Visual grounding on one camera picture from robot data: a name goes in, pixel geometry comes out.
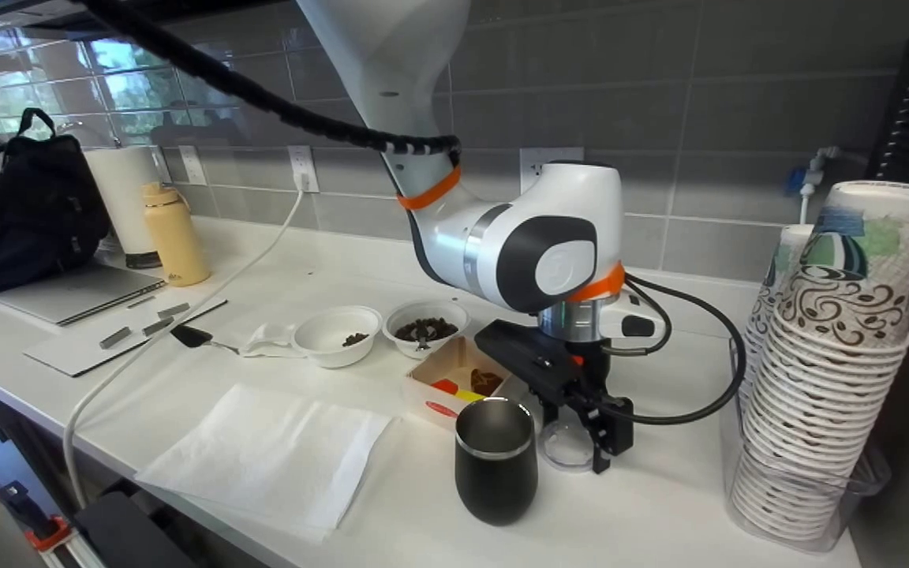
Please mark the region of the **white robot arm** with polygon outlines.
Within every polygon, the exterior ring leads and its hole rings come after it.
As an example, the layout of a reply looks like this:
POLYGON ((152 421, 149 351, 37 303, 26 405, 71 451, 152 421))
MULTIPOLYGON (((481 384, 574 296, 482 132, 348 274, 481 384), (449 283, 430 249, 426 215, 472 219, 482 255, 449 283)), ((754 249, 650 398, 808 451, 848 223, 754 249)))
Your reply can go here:
POLYGON ((598 308, 624 288, 623 176, 553 160, 509 201, 472 195, 433 111, 469 0, 297 4, 359 118, 381 134, 419 268, 532 317, 526 327, 492 323, 477 346, 544 400, 547 420, 570 410, 589 435, 589 466, 605 471, 634 437, 634 408, 605 391, 609 336, 598 330, 598 308))

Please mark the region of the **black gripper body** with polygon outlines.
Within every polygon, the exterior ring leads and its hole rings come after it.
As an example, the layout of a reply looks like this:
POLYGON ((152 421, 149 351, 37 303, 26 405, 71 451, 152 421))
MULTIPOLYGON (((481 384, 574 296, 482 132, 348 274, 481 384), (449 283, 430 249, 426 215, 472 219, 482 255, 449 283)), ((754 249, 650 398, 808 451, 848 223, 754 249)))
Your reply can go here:
POLYGON ((570 344, 541 327, 496 317, 477 335, 477 346, 516 374, 550 410, 570 408, 598 453, 632 449, 634 405, 609 395, 603 339, 570 344))

